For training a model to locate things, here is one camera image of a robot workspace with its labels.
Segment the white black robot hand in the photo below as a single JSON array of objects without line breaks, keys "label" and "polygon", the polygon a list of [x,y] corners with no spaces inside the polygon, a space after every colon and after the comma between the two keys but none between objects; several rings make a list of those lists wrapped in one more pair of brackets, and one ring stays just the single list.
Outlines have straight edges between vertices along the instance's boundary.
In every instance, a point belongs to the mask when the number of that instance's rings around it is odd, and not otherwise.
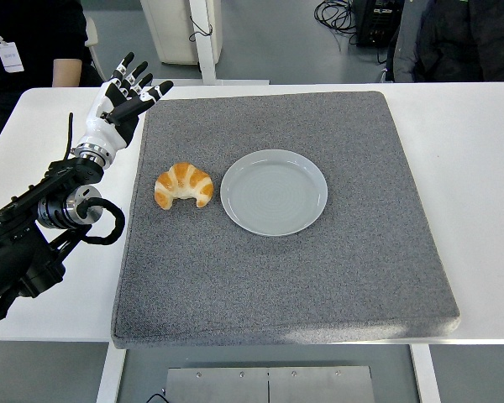
[{"label": "white black robot hand", "polygon": [[128,53],[101,85],[87,114],[86,132],[74,148],[76,157],[99,158],[102,165],[110,165],[117,152],[130,145],[139,116],[174,86],[172,81],[152,86],[145,61],[128,71],[133,59]]}]

